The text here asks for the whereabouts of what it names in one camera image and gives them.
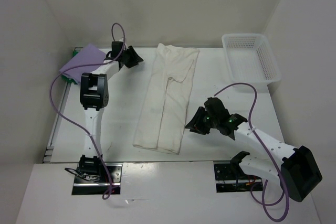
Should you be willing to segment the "white t shirt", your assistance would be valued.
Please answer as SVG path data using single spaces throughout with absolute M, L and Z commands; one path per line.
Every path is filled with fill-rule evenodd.
M 133 146 L 179 154 L 199 49 L 159 44 Z

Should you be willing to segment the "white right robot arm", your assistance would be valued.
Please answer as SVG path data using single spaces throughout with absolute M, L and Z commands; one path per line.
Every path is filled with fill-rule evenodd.
M 235 178 L 255 175 L 279 183 L 296 202 L 302 202 L 322 181 L 312 151 L 278 141 L 251 126 L 245 117 L 229 113 L 219 98 L 208 98 L 185 128 L 201 135 L 216 129 L 231 138 L 243 148 L 230 160 L 230 172 Z

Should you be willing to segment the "green t shirt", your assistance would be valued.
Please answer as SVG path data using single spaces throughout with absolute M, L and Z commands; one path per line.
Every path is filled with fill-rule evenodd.
M 72 58 L 74 57 L 74 56 L 76 56 L 78 53 L 79 53 L 79 51 L 80 51 L 80 49 L 78 49 L 78 48 L 74 48 L 73 49 L 73 51 L 72 51 Z M 74 83 L 74 84 L 77 84 L 76 82 L 75 82 L 75 80 L 74 79 L 71 79 L 71 78 L 69 78 L 69 77 L 66 77 L 64 74 L 61 76 L 61 78 L 63 79 L 63 81 L 65 81 L 66 83 Z

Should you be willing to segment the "purple t shirt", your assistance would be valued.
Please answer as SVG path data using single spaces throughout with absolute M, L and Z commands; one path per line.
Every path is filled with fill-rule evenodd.
M 64 72 L 62 75 L 68 79 L 74 81 L 76 84 L 80 83 L 81 75 L 83 73 L 90 73 L 96 70 L 99 66 L 93 66 L 92 64 L 103 63 L 106 57 L 106 53 L 98 49 L 92 44 L 88 44 L 82 48 L 71 60 L 69 60 L 59 72 L 64 72 L 66 69 L 79 65 L 90 65 L 85 67 L 73 68 Z

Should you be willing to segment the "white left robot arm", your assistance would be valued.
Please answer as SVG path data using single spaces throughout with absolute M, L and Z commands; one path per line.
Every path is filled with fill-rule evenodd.
M 143 59 L 131 46 L 122 40 L 113 41 L 103 65 L 96 70 L 83 73 L 80 82 L 80 103 L 85 113 L 84 154 L 82 154 L 77 173 L 82 179 L 99 182 L 107 178 L 102 162 L 101 124 L 105 107 L 109 103 L 108 80 L 122 67 L 132 68 L 143 62 Z

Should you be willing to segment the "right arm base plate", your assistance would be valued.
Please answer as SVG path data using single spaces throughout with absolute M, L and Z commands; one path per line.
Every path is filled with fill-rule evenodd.
M 263 190 L 261 178 L 244 173 L 236 175 L 231 168 L 230 162 L 214 162 L 214 175 L 217 193 Z

